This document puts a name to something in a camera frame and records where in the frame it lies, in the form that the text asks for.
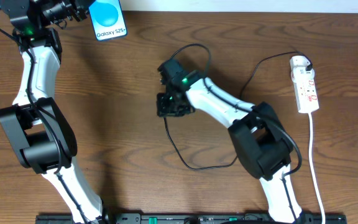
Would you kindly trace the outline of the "blue screen Galaxy smartphone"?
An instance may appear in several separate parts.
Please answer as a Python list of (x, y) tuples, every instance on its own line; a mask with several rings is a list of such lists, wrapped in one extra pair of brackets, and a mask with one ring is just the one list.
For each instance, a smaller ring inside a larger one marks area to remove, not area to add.
[(127, 35), (120, 0), (95, 0), (89, 7), (89, 14), (97, 41)]

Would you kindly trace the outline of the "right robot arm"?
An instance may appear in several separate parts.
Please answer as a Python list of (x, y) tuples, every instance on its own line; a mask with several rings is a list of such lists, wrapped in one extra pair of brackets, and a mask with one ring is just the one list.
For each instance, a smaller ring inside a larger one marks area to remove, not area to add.
[(268, 201), (268, 214), (279, 223), (299, 223), (302, 209), (290, 176), (294, 140), (284, 130), (273, 108), (242, 101), (216, 86), (200, 71), (186, 71), (168, 59), (158, 67), (166, 90), (157, 95), (157, 115), (181, 117), (201, 110), (227, 128), (237, 159), (259, 180)]

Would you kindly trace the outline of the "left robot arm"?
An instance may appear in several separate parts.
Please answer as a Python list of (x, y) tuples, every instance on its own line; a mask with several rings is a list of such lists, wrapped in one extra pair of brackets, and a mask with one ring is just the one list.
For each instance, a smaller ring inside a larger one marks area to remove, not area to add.
[(77, 142), (55, 102), (62, 63), (58, 32), (68, 21), (87, 18), (92, 1), (0, 0), (14, 29), (9, 38), (24, 62), (21, 86), (11, 106), (0, 109), (0, 124), (22, 167), (49, 181), (71, 211), (72, 223), (111, 223), (107, 208), (76, 160)]

